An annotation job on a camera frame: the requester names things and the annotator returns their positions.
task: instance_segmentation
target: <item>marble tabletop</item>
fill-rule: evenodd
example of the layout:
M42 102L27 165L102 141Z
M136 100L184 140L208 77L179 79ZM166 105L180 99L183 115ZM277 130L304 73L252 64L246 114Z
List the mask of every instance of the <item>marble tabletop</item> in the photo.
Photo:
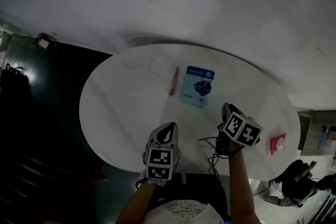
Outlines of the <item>marble tabletop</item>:
M215 72L205 108L180 101L188 66ZM170 96L176 67L180 68L176 94ZM176 122L182 152L177 172L205 174L214 150L198 139L218 135L225 102L264 128L260 143L243 149L248 177L277 177L297 153L300 122L296 110L264 73L223 52L178 44L122 51L101 63L88 78L79 116L94 152L105 162L132 172L145 167L142 154L151 131L163 123ZM269 157L269 138L282 133L286 133L285 149ZM216 169L220 175L229 175L228 161L220 159Z

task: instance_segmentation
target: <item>black cable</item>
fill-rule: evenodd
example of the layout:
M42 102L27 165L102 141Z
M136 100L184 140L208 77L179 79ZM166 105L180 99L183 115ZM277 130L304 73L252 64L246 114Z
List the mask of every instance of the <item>black cable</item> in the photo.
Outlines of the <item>black cable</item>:
M139 185L142 184L142 183L144 183L144 182L146 182L147 180L148 180L147 177L144 177L144 178L138 180L138 181L135 183L135 187L138 189L138 188L139 188Z
M267 191L270 187L271 187L271 185L269 185L269 187L268 187L267 189L264 189L263 191L261 191L261 192L259 192L259 193L255 193L255 194L253 194L252 196L255 196L255 195L258 195L258 194L260 194L260 193L263 193L264 191Z
M206 138L198 139L198 141L205 140L205 141L206 141L208 144L210 144L214 149L216 149L216 147L208 141L208 139L212 139L212 138L217 139L218 137L214 137L214 136L212 136L212 137L206 137ZM220 156L219 154L214 153L214 154L212 155L212 157L208 158L208 162L210 163L210 168L208 169L208 172L209 172L211 175L214 175L214 176L216 177L216 179L219 180L219 173L218 173L218 171L217 171L217 169L216 169L216 167L215 167L215 165L218 163L219 159L220 159L220 158L221 158L221 159L231 159L231 158L233 158L239 151L241 151L241 150L243 149L243 147L244 147L244 146L241 146L239 149L237 149L237 150L235 150L235 151L228 152L227 154L232 154L232 156L230 156L230 157L222 157L222 156Z
M275 182L276 186L274 185L274 181L272 181L272 185L275 187L275 189L282 193L281 189L279 188L278 184Z

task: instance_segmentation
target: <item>dark floor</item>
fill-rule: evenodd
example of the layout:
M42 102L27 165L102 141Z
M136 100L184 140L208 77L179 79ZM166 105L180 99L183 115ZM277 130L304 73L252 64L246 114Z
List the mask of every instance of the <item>dark floor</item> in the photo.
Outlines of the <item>dark floor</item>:
M39 147L51 161L61 159L67 163L68 157L76 152L78 157L72 160L75 164L101 162L108 182L96 184L88 192L86 203L92 210L92 222L111 224L135 192L139 174L100 160L83 136L78 113L81 90L87 78L110 55L66 44L58 44L58 52L58 56L48 53L34 45L31 38L13 36L9 42L4 65L23 68L33 100L28 113L18 114L29 118L27 128L36 130L34 137L23 134L15 143L21 143L22 147L27 147L27 143L29 147ZM221 182L229 201L229 177L221 176Z

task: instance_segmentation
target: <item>blueberry package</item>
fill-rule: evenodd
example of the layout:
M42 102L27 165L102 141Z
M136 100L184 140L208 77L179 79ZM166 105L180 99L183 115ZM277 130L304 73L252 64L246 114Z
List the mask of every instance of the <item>blueberry package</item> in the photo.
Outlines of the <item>blueberry package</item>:
M188 67L184 78L181 102L198 106L206 106L208 95L211 93L215 72Z

